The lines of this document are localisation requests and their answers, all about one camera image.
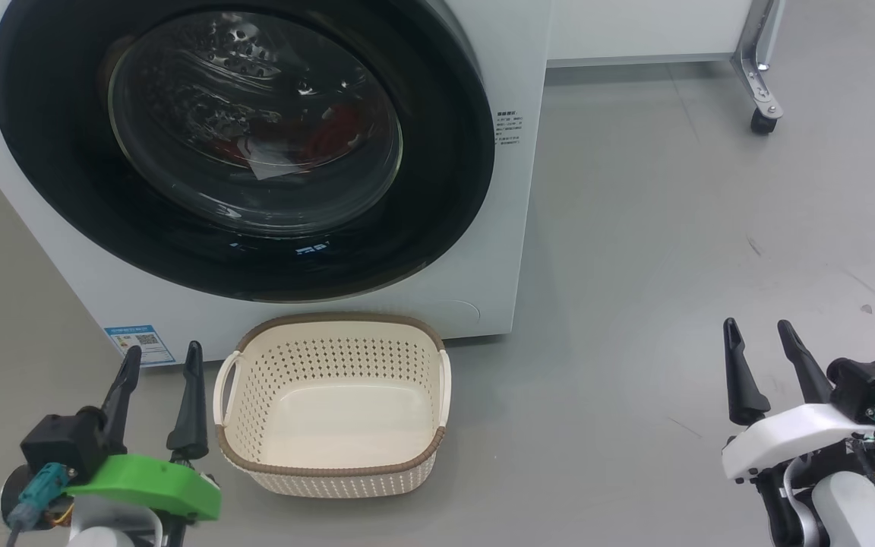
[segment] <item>laundry basket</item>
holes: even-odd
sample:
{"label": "laundry basket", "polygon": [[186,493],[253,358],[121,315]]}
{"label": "laundry basket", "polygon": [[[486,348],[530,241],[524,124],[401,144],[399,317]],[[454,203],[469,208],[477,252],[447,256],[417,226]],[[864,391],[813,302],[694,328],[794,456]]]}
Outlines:
{"label": "laundry basket", "polygon": [[247,333],[219,370],[214,412],[222,453],[264,488],[374,498],[428,478],[450,402],[450,362],[426,324],[315,314]]}

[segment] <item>perforated basket wall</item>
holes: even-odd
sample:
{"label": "perforated basket wall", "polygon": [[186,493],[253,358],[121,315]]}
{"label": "perforated basket wall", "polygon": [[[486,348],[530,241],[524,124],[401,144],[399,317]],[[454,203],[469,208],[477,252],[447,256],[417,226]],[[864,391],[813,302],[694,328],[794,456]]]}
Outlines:
{"label": "perforated basket wall", "polygon": [[[222,412],[223,385],[236,366],[232,396]],[[284,467],[264,463],[264,433],[283,390],[337,378],[384,378],[417,384],[431,404],[434,437],[417,457],[375,467]],[[426,324],[392,315],[315,314],[258,325],[219,371],[215,422],[229,462],[282,495],[374,498],[419,487],[431,473],[444,438],[451,376],[440,337]]]}

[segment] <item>white washing machine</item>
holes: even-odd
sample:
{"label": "white washing machine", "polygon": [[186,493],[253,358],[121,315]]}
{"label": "white washing machine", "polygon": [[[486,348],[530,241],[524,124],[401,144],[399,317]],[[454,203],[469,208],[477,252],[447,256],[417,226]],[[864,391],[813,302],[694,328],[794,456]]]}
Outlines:
{"label": "white washing machine", "polygon": [[0,0],[0,188],[147,365],[310,311],[506,333],[550,14]]}

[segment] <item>washing machine door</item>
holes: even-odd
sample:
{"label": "washing machine door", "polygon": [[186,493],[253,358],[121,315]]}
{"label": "washing machine door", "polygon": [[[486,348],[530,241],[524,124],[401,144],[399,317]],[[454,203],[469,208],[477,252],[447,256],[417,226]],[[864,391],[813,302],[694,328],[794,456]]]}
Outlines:
{"label": "washing machine door", "polygon": [[14,0],[0,127],[46,201],[142,270],[359,294],[482,206],[494,129],[454,28],[422,0]]}

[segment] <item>whiteboard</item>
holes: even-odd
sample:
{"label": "whiteboard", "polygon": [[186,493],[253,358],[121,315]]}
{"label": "whiteboard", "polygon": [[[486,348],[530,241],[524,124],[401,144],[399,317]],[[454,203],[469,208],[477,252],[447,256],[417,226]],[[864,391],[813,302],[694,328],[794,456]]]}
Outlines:
{"label": "whiteboard", "polygon": [[549,66],[727,58],[751,0],[555,0]]}

